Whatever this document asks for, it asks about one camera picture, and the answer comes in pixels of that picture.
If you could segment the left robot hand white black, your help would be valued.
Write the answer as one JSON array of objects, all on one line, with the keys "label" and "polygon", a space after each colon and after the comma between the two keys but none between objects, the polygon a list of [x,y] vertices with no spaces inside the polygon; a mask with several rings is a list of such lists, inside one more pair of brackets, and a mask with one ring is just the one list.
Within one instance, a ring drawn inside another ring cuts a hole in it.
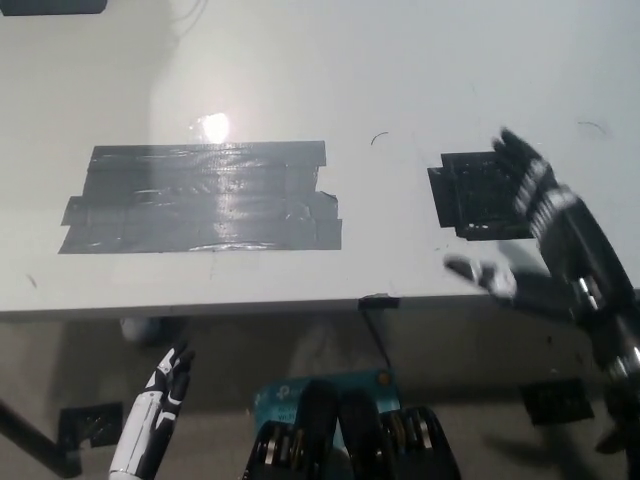
[{"label": "left robot hand white black", "polygon": [[110,480],[156,477],[190,383],[195,352],[172,346],[137,395],[111,461]]}]

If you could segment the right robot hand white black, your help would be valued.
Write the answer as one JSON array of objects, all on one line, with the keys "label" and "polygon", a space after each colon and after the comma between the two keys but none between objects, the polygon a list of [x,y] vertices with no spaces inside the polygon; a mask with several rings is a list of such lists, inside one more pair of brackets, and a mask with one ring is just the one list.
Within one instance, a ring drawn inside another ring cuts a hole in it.
[{"label": "right robot hand white black", "polygon": [[561,183],[548,160],[511,130],[492,142],[518,182],[516,215],[533,235],[545,273],[448,256],[450,272],[498,303],[576,325],[589,336],[604,370],[639,368],[639,302],[614,248],[584,200]]}]

